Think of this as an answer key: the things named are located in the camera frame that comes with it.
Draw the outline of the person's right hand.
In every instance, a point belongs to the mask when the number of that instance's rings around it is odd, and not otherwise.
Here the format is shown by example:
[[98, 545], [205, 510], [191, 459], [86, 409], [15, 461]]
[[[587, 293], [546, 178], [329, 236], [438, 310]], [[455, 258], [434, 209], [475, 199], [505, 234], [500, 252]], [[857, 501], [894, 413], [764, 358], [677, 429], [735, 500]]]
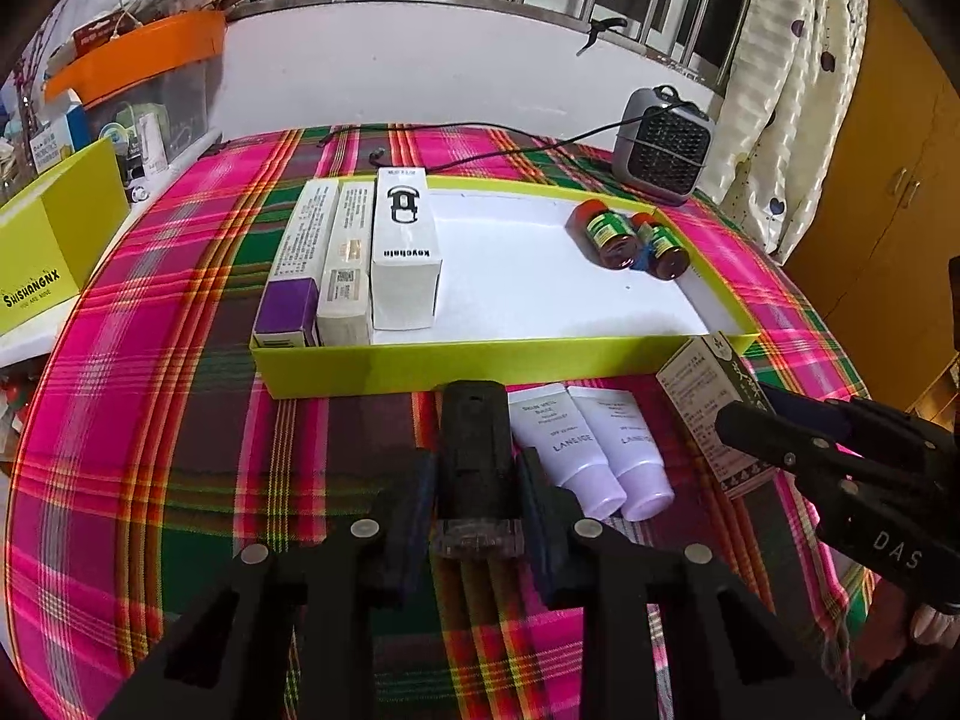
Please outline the person's right hand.
[[928, 605], [914, 606], [907, 594], [881, 578], [853, 656], [859, 676], [869, 676], [895, 660], [908, 644], [952, 650], [958, 642], [958, 616], [939, 613]]

